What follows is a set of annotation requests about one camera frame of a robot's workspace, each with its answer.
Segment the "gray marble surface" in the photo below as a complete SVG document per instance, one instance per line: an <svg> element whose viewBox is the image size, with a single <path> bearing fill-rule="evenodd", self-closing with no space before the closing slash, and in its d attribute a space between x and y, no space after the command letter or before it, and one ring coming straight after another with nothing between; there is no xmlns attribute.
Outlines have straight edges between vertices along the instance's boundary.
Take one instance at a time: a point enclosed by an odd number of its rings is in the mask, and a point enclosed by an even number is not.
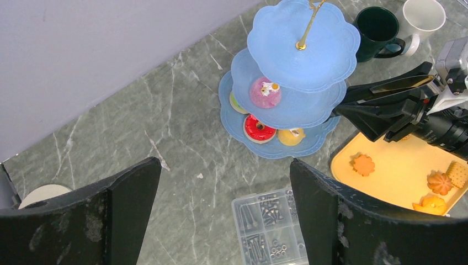
<svg viewBox="0 0 468 265"><path fill-rule="evenodd" d="M21 197L50 183L72 189L110 176L147 156L164 166L139 264L242 264L231 202L284 188L292 158L266 160L223 129L217 87L233 55L246 47L256 11L240 15L168 62L131 83L75 121L12 157L5 165ZM398 0L332 0L351 22L368 6L396 11ZM349 84L400 75L433 62L448 40L468 35L468 10L441 0L443 28L409 59L359 64ZM303 160L329 174L334 152L356 134L341 119L323 146ZM453 217L468 216L462 198Z"/></svg>

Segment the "orange swirl cookie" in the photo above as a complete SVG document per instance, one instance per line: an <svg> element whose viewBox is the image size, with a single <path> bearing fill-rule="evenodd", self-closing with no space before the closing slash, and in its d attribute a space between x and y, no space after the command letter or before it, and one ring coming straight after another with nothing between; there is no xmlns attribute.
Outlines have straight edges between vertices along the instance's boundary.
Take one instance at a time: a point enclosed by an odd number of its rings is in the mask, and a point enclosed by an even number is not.
<svg viewBox="0 0 468 265"><path fill-rule="evenodd" d="M447 195L453 187L451 181L452 180L445 173L435 172L432 176L427 178L427 187L429 187L433 193Z"/></svg>
<svg viewBox="0 0 468 265"><path fill-rule="evenodd" d="M374 172L375 164L372 162L372 158L360 155L353 160L353 168L358 174L367 177Z"/></svg>

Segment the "mug handle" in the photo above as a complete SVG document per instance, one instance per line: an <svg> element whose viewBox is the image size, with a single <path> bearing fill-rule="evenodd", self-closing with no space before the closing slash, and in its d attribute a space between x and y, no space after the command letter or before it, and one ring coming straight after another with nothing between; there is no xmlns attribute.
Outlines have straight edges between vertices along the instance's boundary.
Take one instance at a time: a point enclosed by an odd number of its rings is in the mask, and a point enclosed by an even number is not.
<svg viewBox="0 0 468 265"><path fill-rule="evenodd" d="M404 57L410 57L413 55L416 50L419 48L419 43L421 43L421 39L419 38L418 34L412 34L408 38L409 40L405 40L406 43L408 43L408 49L406 50L405 53L403 53Z"/></svg>
<svg viewBox="0 0 468 265"><path fill-rule="evenodd" d="M396 44L396 45L398 45L400 47L400 49L398 51L392 52L390 54L376 54L375 58L393 58L393 57L396 57L396 56L400 55L403 52L403 50L405 49L405 46L406 46L405 41L402 40L402 39L399 39L399 38L395 38L395 40L392 41L389 44Z"/></svg>

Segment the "camera lens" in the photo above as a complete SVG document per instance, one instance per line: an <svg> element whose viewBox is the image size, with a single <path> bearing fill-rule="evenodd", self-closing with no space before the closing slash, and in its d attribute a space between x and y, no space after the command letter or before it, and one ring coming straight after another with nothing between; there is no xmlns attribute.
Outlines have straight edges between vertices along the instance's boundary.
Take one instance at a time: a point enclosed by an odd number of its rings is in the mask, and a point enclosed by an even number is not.
<svg viewBox="0 0 468 265"><path fill-rule="evenodd" d="M413 135L468 161L468 119L458 117L459 107L426 116Z"/></svg>

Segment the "toy cookie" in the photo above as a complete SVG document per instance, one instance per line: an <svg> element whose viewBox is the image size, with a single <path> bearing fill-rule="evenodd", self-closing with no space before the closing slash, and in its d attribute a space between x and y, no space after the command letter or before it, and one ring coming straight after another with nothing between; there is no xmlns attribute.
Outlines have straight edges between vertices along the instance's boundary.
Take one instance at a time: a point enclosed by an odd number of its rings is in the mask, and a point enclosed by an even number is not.
<svg viewBox="0 0 468 265"><path fill-rule="evenodd" d="M427 187L429 187L433 193L447 195L453 187L451 181L452 180L445 173L435 172L432 176L427 178Z"/></svg>
<svg viewBox="0 0 468 265"><path fill-rule="evenodd" d="M281 89L278 84L272 83L266 77L261 77L253 82L250 99L255 106L269 109L281 101Z"/></svg>
<svg viewBox="0 0 468 265"><path fill-rule="evenodd" d="M374 172L375 164L372 162L372 158L366 155L360 155L353 160L353 168L364 177L367 177L370 173Z"/></svg>
<svg viewBox="0 0 468 265"><path fill-rule="evenodd" d="M273 139L276 129L266 126L250 114L244 121L244 133L252 142L264 144Z"/></svg>
<svg viewBox="0 0 468 265"><path fill-rule="evenodd" d="M454 161L447 170L447 176L451 179L455 187L463 189L466 182L468 182L468 168Z"/></svg>
<svg viewBox="0 0 468 265"><path fill-rule="evenodd" d="M286 146L298 145L305 137L304 130L300 128L278 130L278 140Z"/></svg>
<svg viewBox="0 0 468 265"><path fill-rule="evenodd" d="M413 209L421 213L443 215L447 211L447 203L437 196L424 198L421 205L413 203Z"/></svg>
<svg viewBox="0 0 468 265"><path fill-rule="evenodd" d="M237 103L237 100L234 97L234 93L232 93L232 91L231 91L231 94L229 95L229 103L231 103L231 106L235 111L242 113L242 114L248 114L248 112L245 109L243 109L239 105L239 103Z"/></svg>

